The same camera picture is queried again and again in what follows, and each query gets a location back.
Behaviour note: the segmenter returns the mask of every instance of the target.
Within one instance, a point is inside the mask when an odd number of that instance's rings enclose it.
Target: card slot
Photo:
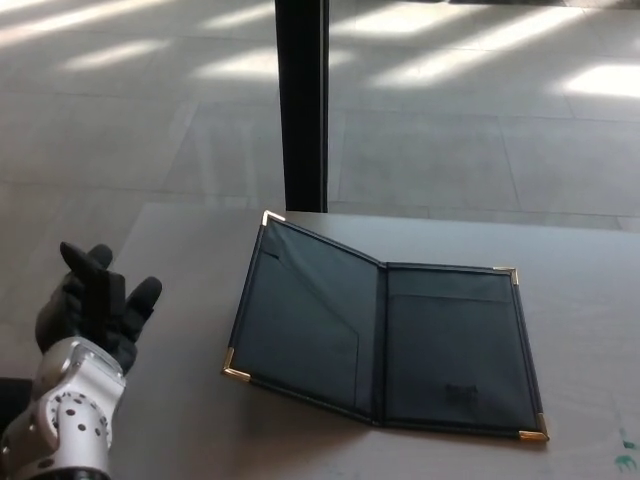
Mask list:
[[[511,302],[508,302],[506,300],[493,300],[493,299],[487,299],[487,298],[452,297],[452,296],[446,296],[446,295],[417,295],[417,294],[410,294],[410,293],[396,293],[391,295],[389,298],[393,299],[395,297],[417,297],[417,298],[433,298],[433,299],[442,299],[442,300],[459,300],[459,301],[465,301],[465,302],[488,302],[488,303],[511,304]]]
[[[512,302],[508,275],[486,271],[449,271],[390,267],[389,294],[464,297]]]

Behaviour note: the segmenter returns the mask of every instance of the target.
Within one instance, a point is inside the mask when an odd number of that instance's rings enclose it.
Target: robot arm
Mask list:
[[[61,253],[71,273],[38,317],[44,356],[31,401],[0,444],[11,480],[111,478],[112,419],[137,354],[135,342],[162,290],[150,277],[125,301],[123,277],[106,270],[107,247],[85,254],[62,244]]]
[[[111,424],[126,387],[118,362],[72,337],[46,352],[35,378],[29,407],[2,439],[10,478],[59,478],[64,471],[110,478]]]

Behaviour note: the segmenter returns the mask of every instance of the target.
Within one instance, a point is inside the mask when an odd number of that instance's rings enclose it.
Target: menu cover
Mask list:
[[[271,212],[222,373],[379,427],[549,440],[514,268],[383,262]]]

